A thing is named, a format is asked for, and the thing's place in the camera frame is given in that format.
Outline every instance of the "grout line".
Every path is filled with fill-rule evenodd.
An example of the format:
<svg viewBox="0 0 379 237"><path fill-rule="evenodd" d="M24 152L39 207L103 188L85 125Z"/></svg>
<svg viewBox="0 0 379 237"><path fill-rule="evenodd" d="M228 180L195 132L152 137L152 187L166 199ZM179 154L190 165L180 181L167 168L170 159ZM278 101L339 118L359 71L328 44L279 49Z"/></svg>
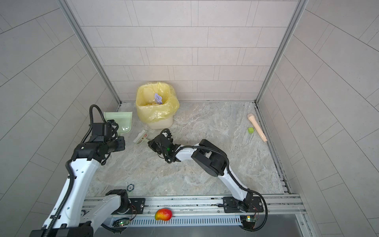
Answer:
<svg viewBox="0 0 379 237"><path fill-rule="evenodd" d="M35 165L38 165L39 167L42 167L42 168L44 168L44 169L47 169L47 170L49 170L48 168L45 168L45 167L43 167L43 166L40 166L39 164L36 164L36 163L34 163L33 161L29 161L30 163L33 163L33 164L35 164Z"/></svg>
<svg viewBox="0 0 379 237"><path fill-rule="evenodd" d="M138 16L137 16L137 12L136 12L136 8L134 7L134 2L133 2L133 1L132 1L132 4L133 4L134 13L136 14L136 18L137 18L138 26L140 26L140 25L139 25Z"/></svg>
<svg viewBox="0 0 379 237"><path fill-rule="evenodd" d="M36 18L33 18L33 19L31 19L31 20L28 20L28 21L26 21L26 22L24 22L24 23L22 23L22 24L20 24L20 25L23 25L23 24L25 24L25 23L28 23L29 21L35 20L35 19L39 18L40 16L38 16L38 17L36 17ZM17 26L20 26L20 25L17 25L17 26L15 26L15 27L12 27L11 24L9 24L9 23L8 23L8 25L9 25L11 28L10 28L9 30L4 31L3 33L7 32L7 31L10 31L11 29L16 28Z"/></svg>
<svg viewBox="0 0 379 237"><path fill-rule="evenodd" d="M100 33L99 33L98 29L97 29L97 26L95 26L95 29L96 29L97 34L98 34L99 37L100 37L101 43L102 43L102 44L104 45L104 47L105 47L104 41L103 41L103 39L101 38L101 35L100 35Z"/></svg>
<svg viewBox="0 0 379 237"><path fill-rule="evenodd" d="M323 178L323 179L320 179L319 181L316 181L316 182L320 182L321 180L327 179L327 178L329 178L329 177L331 177L331 176L333 176L333 175L335 175L335 174L329 175L328 177L326 177L326 178Z"/></svg>
<svg viewBox="0 0 379 237"><path fill-rule="evenodd" d="M129 13L128 5L126 5L126 1L124 1L124 3L126 6L126 11L128 12L128 15L129 15L130 23L133 25L132 18L130 17L130 13Z"/></svg>
<svg viewBox="0 0 379 237"><path fill-rule="evenodd" d="M366 33L366 31L370 28L370 26L374 23L374 21L376 20L376 18L373 20L373 22L371 22L371 24L367 27L367 29L365 30L365 32L363 32L363 34L361 34L361 36L360 37L362 37L362 35L364 35L365 33Z"/></svg>
<svg viewBox="0 0 379 237"><path fill-rule="evenodd" d="M245 26L247 26L247 21L249 19L249 14L250 14L250 8L251 8L251 4L252 4L253 1L250 1L250 6L249 6L249 12L247 13L247 18L246 18L246 23L245 23Z"/></svg>
<svg viewBox="0 0 379 237"><path fill-rule="evenodd" d="M319 136L321 136L322 134L324 134L324 132L328 131L328 129L331 128L332 126L328 127L328 128L327 128L325 131L323 131L323 133L321 133Z"/></svg>

